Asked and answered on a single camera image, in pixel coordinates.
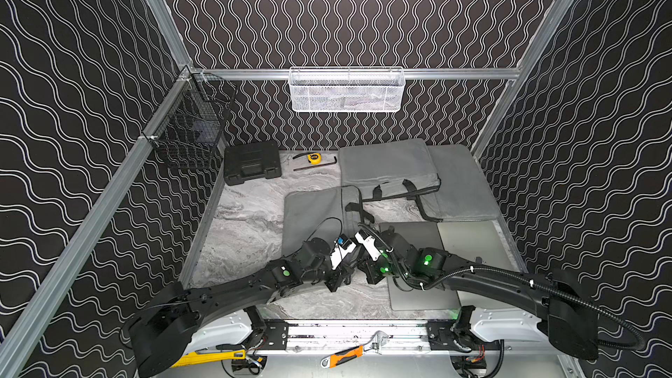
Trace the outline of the dark grey laptop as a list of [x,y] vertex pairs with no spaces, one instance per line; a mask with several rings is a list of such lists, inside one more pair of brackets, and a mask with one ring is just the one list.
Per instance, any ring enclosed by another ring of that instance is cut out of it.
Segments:
[[[417,249],[437,248],[442,250],[439,229],[433,222],[382,222],[381,232],[389,228],[395,229],[409,244]],[[458,293],[453,290],[443,290],[439,286],[423,292],[413,290],[402,279],[397,280],[399,287],[393,278],[387,279],[388,293],[390,294],[391,309],[395,312],[410,311],[458,311],[461,307]]]

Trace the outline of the silver laptop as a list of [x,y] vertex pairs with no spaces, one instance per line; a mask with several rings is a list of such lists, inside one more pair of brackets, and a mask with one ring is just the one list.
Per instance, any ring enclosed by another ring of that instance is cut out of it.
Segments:
[[[472,262],[491,267],[518,271],[512,262],[501,235],[492,220],[483,222],[441,222],[437,224],[444,250]],[[461,306],[483,309],[509,309],[511,304],[498,302],[469,292],[437,290],[435,293],[439,310],[458,310]]]

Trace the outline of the grey zippered laptop bag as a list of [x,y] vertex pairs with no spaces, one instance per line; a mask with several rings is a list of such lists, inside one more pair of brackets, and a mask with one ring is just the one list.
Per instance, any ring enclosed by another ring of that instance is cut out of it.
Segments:
[[441,185],[437,192],[416,198],[422,218],[428,222],[492,221],[501,215],[480,166],[464,145],[428,148]]

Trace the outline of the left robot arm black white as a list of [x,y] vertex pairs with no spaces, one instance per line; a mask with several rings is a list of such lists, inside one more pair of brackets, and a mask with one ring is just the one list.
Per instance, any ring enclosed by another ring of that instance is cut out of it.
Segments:
[[138,375],[152,377],[169,369],[187,352],[197,330],[228,314],[321,285],[335,292],[352,275],[359,251],[360,244],[349,238],[332,244],[315,237],[244,278],[201,288],[167,285],[124,324]]

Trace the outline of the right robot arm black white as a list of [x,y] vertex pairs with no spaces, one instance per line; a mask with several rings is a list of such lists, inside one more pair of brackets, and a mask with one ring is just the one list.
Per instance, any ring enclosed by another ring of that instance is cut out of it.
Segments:
[[390,275],[412,290],[468,292],[514,306],[540,320],[537,330],[551,346],[580,360],[597,360],[600,348],[646,346],[637,327],[581,296],[579,283],[560,271],[544,276],[477,264],[438,248],[415,248],[392,229],[365,224],[355,241],[366,251],[360,268],[371,285]]

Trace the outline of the orange adjustable wrench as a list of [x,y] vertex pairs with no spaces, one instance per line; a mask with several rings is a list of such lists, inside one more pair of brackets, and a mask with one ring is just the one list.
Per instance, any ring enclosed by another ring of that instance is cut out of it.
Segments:
[[390,338],[391,336],[386,334],[386,332],[377,331],[368,342],[359,346],[354,346],[353,348],[341,350],[323,358],[320,362],[320,366],[323,369],[333,369],[360,358],[367,352],[379,354],[381,348],[390,340]]

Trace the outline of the black hex key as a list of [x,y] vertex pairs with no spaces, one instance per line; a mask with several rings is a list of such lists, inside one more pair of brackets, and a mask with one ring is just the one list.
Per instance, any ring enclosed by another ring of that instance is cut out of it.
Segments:
[[294,172],[296,172],[296,171],[297,172],[306,171],[306,170],[325,167],[325,166],[334,166],[338,163],[337,157],[335,157],[334,160],[331,161],[331,162],[323,162],[321,157],[318,157],[317,154],[309,154],[309,155],[307,155],[307,157],[308,157],[308,160],[309,160],[308,166],[294,168],[293,169]]

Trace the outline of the yellow tape measure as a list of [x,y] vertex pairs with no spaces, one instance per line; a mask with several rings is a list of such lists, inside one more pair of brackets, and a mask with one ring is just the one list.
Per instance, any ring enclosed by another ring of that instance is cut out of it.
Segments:
[[296,160],[302,159],[303,157],[306,157],[308,163],[312,166],[316,166],[317,164],[319,165],[322,162],[322,156],[318,152],[301,152],[297,155],[294,155],[292,158]]

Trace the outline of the black plastic tool case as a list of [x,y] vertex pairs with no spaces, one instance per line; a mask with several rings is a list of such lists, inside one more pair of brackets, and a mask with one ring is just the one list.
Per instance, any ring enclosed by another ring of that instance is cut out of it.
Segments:
[[225,150],[223,178],[228,186],[281,176],[280,154],[274,141],[229,146]]

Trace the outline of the yellow pipe wrench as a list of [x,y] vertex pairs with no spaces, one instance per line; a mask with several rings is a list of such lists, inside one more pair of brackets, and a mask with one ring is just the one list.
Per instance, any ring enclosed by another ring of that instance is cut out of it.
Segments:
[[211,362],[220,362],[220,361],[233,361],[233,360],[244,360],[246,358],[247,351],[244,349],[236,351],[227,351],[227,352],[218,352],[218,353],[188,353],[187,355],[182,356],[175,364],[172,365],[174,368],[182,368],[194,365],[201,365]]

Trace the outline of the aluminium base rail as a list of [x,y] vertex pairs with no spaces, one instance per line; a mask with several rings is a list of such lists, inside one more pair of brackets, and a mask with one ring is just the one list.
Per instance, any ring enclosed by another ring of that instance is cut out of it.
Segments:
[[363,345],[381,331],[382,355],[462,355],[451,320],[267,320],[259,355],[330,355]]

